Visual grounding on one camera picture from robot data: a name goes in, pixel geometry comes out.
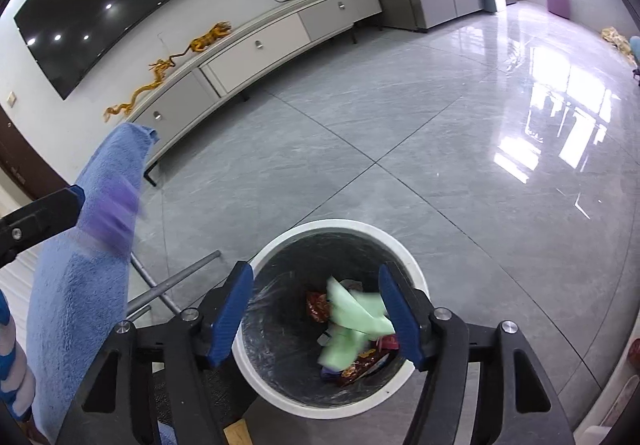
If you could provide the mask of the blue white gloved left hand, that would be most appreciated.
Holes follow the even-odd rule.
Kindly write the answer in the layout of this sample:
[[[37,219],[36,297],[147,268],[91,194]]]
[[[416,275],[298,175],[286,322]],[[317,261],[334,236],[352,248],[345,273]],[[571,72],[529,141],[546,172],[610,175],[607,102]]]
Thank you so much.
[[[1,400],[16,421],[27,421],[32,414],[36,380],[26,354],[17,342],[16,326],[6,297],[1,295],[0,330]]]

